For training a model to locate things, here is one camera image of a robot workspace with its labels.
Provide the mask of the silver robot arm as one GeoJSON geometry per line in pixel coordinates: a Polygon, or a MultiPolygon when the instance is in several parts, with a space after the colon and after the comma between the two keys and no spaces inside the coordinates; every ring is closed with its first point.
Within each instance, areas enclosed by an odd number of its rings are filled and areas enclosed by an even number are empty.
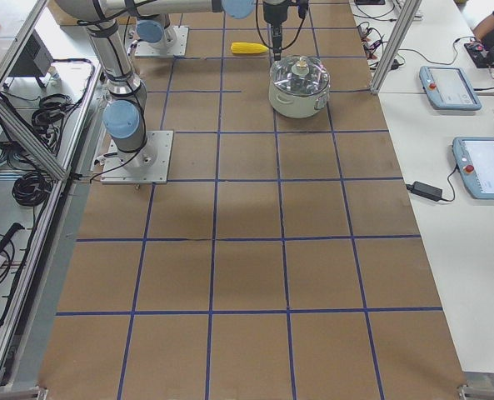
{"type": "Polygon", "coordinates": [[[156,22],[170,13],[226,13],[243,19],[257,13],[256,1],[58,1],[57,5],[87,29],[92,47],[108,79],[108,90],[115,99],[137,98],[142,81],[134,72],[118,33],[117,19],[127,15],[156,22]]]}
{"type": "Polygon", "coordinates": [[[177,41],[177,34],[171,26],[168,13],[139,18],[136,32],[140,39],[153,48],[167,49],[177,41]]]}

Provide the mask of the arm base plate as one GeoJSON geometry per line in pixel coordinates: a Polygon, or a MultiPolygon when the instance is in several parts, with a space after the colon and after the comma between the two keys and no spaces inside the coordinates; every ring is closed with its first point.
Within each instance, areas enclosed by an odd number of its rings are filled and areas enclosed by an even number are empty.
{"type": "Polygon", "coordinates": [[[119,152],[113,139],[110,153],[99,178],[104,184],[167,183],[174,131],[147,131],[146,146],[132,159],[132,154],[119,152]]]}
{"type": "Polygon", "coordinates": [[[182,58],[187,50],[188,26],[163,27],[160,24],[140,23],[136,32],[136,58],[182,58]]]}

